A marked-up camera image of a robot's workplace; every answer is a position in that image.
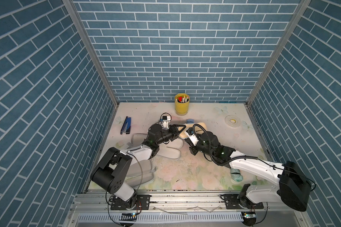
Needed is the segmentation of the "light blue umbrella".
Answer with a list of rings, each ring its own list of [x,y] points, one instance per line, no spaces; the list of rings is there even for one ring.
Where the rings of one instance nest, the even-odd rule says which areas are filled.
[[[187,119],[187,120],[186,120],[186,123],[187,123],[187,124],[194,124],[194,123],[195,123],[195,120],[194,120],[194,119]]]

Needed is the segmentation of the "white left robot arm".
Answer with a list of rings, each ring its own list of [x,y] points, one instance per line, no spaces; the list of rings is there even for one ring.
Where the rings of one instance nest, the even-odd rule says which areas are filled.
[[[185,129],[186,126],[181,124],[171,124],[166,128],[153,124],[139,146],[128,150],[109,148],[92,171],[91,181],[122,201],[132,202],[136,198],[136,191],[125,183],[130,166],[154,158],[160,150],[160,144],[174,141]]]

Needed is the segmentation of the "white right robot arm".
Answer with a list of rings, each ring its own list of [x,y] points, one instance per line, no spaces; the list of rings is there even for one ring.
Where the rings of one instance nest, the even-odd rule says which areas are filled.
[[[267,185],[261,186],[245,184],[237,196],[241,207],[250,209],[260,203],[275,202],[284,203],[296,211],[306,211],[311,180],[296,163],[269,162],[223,146],[217,136],[199,124],[188,128],[186,136],[185,141],[193,155],[201,152],[218,166],[246,171],[268,181]]]

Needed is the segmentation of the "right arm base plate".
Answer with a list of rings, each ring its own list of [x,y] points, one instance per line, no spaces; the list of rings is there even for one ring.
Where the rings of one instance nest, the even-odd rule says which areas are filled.
[[[247,197],[240,196],[239,194],[222,194],[220,198],[224,201],[227,210],[235,209],[264,209],[262,202],[253,203]]]

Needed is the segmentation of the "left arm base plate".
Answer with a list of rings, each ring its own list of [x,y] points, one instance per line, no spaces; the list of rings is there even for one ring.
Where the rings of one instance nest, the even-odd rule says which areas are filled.
[[[151,195],[138,194],[133,196],[129,201],[123,201],[119,197],[110,199],[112,211],[125,211],[125,210],[149,210]]]

